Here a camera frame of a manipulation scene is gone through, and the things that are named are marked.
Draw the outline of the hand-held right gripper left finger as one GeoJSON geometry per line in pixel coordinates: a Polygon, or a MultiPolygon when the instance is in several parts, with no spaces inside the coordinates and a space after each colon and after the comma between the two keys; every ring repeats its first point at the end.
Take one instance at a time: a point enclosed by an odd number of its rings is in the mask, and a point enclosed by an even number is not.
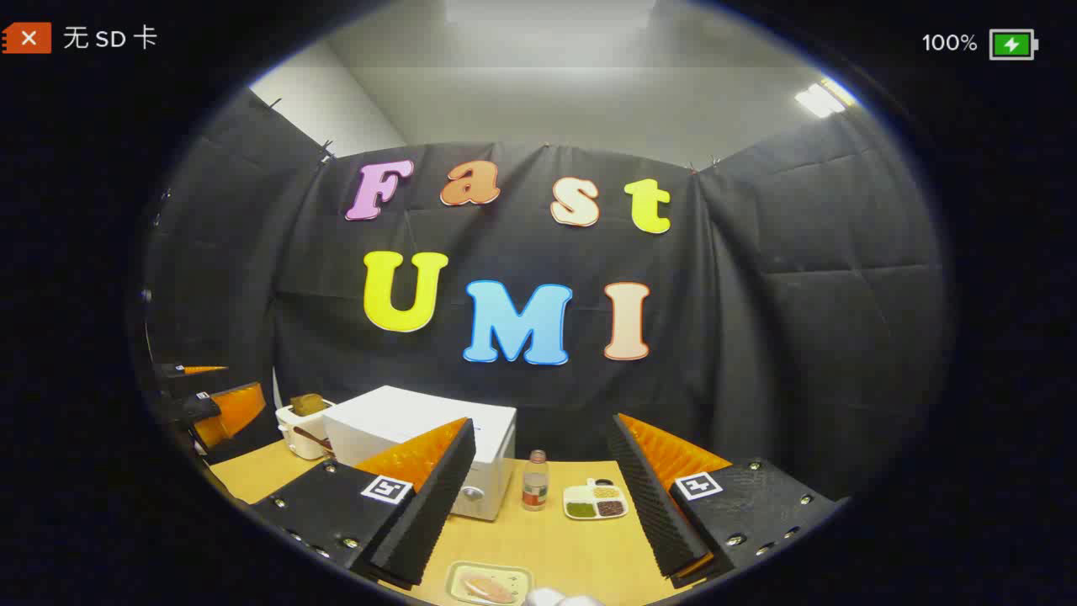
{"type": "Polygon", "coordinates": [[[342,569],[400,589],[420,584],[476,454],[461,417],[355,465],[328,459],[251,510],[342,569]]]}

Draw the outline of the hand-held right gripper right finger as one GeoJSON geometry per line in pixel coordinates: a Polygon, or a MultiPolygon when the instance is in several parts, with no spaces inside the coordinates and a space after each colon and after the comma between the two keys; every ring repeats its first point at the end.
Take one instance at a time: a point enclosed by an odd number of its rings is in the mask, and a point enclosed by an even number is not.
{"type": "Polygon", "coordinates": [[[612,418],[609,453],[674,587],[768,560],[841,507],[768,460],[723,459],[623,413],[612,418]]]}

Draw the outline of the white microwave oven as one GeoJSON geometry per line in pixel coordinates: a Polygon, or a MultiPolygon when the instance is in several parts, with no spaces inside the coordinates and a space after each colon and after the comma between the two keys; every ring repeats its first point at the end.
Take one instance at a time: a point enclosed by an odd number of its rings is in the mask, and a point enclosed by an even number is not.
{"type": "Polygon", "coordinates": [[[460,401],[384,385],[330,407],[322,422],[336,459],[356,465],[390,446],[461,417],[472,419],[475,457],[454,501],[453,513],[493,522],[514,469],[515,407],[460,401]]]}

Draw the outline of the white toaster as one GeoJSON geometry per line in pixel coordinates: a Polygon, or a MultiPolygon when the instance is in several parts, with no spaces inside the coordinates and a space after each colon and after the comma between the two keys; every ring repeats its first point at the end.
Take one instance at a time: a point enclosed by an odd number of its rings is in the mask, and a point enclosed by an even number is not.
{"type": "Polygon", "coordinates": [[[278,429],[289,451],[304,460],[323,459],[333,453],[324,417],[336,404],[323,396],[306,394],[292,396],[288,406],[276,410],[278,429]]]}

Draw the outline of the divided white seasoning dish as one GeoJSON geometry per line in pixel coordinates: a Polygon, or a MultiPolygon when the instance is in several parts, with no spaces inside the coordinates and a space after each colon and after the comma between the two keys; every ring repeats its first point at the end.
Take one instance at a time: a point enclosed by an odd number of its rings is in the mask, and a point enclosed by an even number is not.
{"type": "Polygon", "coordinates": [[[581,487],[563,490],[562,509],[570,520],[614,520],[627,515],[629,501],[623,487],[609,479],[588,478],[581,487]]]}

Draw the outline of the pale square plate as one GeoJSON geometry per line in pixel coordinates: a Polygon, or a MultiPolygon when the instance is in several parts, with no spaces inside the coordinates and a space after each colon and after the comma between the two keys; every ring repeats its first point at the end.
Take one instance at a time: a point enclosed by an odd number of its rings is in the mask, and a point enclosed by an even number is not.
{"type": "Polygon", "coordinates": [[[533,575],[527,568],[485,564],[479,561],[454,561],[448,570],[446,580],[446,592],[451,598],[463,603],[476,603],[477,606],[523,606],[532,587],[533,575]],[[478,598],[468,598],[460,582],[463,577],[472,575],[496,579],[496,582],[507,587],[516,595],[516,601],[501,605],[501,603],[487,603],[478,601],[478,598]]]}

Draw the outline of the clear bottle with red label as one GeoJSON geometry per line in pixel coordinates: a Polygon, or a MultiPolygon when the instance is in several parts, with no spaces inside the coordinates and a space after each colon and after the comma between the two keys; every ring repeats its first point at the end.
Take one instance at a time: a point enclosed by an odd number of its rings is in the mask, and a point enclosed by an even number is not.
{"type": "Polygon", "coordinates": [[[528,457],[522,475],[522,506],[528,511],[545,508],[549,497],[549,459],[542,449],[534,449],[528,457]]]}

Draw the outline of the black backdrop cloth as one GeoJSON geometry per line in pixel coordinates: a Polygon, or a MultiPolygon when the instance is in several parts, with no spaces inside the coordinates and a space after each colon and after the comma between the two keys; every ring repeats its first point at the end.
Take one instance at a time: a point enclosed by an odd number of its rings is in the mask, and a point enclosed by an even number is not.
{"type": "Polygon", "coordinates": [[[332,157],[247,97],[167,180],[134,288],[149,362],[508,406],[519,459],[607,459],[623,412],[834,501],[919,433],[952,327],[926,192],[864,109],[694,173],[542,142],[332,157]]]}

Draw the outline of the ceiling light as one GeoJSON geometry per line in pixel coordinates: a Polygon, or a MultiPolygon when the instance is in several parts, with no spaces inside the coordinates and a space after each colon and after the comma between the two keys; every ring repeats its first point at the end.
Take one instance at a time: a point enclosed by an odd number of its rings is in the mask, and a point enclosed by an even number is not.
{"type": "Polygon", "coordinates": [[[803,91],[797,91],[793,99],[821,119],[833,114],[843,114],[847,109],[857,105],[857,99],[830,77],[820,79],[803,91]]]}

